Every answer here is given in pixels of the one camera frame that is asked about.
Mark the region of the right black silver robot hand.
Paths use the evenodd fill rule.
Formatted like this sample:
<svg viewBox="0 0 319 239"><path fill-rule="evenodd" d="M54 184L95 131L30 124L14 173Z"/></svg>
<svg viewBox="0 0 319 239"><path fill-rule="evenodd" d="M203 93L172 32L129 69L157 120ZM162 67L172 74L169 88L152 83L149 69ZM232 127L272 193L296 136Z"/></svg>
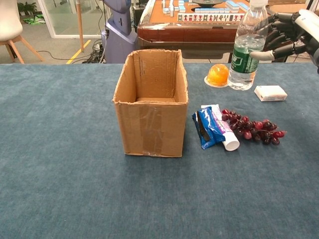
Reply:
<svg viewBox="0 0 319 239"><path fill-rule="evenodd" d="M319 17L301 9L294 13L277 12L268 17L268 25L254 28L268 30L264 49L253 51L250 57L274 61L293 54L308 53L313 64L319 66Z"/></svg>

